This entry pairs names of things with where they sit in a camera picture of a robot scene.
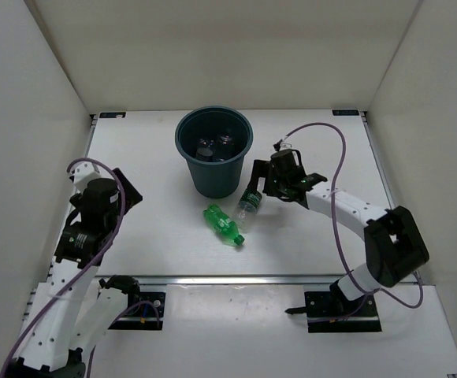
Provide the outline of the clear bottle green label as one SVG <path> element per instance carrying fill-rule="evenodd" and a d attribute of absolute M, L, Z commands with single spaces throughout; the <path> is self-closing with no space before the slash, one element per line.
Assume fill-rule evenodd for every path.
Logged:
<path fill-rule="evenodd" d="M 246 189 L 243 192 L 232 214 L 239 229 L 248 231 L 251 228 L 261 202 L 262 194 L 259 191 Z"/>

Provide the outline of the clear bottle black label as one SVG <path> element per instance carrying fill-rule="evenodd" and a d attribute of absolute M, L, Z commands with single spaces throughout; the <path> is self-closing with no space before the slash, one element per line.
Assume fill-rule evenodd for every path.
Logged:
<path fill-rule="evenodd" d="M 236 155 L 236 139 L 230 135 L 217 136 L 214 146 L 213 161 L 227 161 Z"/>

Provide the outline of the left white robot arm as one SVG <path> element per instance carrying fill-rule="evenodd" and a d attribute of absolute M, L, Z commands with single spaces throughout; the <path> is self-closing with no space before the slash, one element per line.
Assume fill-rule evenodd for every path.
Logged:
<path fill-rule="evenodd" d="M 25 329 L 2 366 L 2 377 L 87 377 L 96 343 L 122 314 L 138 312 L 138 282 L 130 276 L 100 280 L 95 304 L 80 315 L 102 259 L 124 215 L 143 196 L 119 169 L 93 160 L 68 167 L 76 193 L 69 199 L 50 277 L 32 299 Z"/>

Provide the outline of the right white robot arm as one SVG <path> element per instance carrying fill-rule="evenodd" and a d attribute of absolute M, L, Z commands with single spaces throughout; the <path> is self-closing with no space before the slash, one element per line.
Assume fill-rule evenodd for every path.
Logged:
<path fill-rule="evenodd" d="M 341 245 L 340 225 L 363 241 L 365 263 L 347 269 L 345 276 L 329 288 L 330 305 L 338 314 L 351 313 L 364 297 L 388 292 L 429 261 L 428 249 L 409 209 L 371 205 L 338 189 L 318 173 L 306 173 L 298 150 L 281 150 L 268 161 L 254 161 L 246 192 L 297 203 L 329 217 L 337 246 Z"/>

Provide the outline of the green plastic bottle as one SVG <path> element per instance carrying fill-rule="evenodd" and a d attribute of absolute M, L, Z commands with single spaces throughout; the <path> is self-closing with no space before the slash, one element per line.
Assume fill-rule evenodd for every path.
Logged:
<path fill-rule="evenodd" d="M 221 238 L 232 246 L 242 246 L 245 238 L 240 233 L 237 224 L 218 205 L 210 204 L 202 212 L 205 222 Z"/>

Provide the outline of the clear bottle blue label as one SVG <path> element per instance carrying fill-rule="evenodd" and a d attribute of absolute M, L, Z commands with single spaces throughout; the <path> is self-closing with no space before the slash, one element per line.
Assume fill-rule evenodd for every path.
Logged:
<path fill-rule="evenodd" d="M 195 159 L 212 162 L 214 159 L 215 141 L 208 138 L 200 138 L 196 142 Z"/>

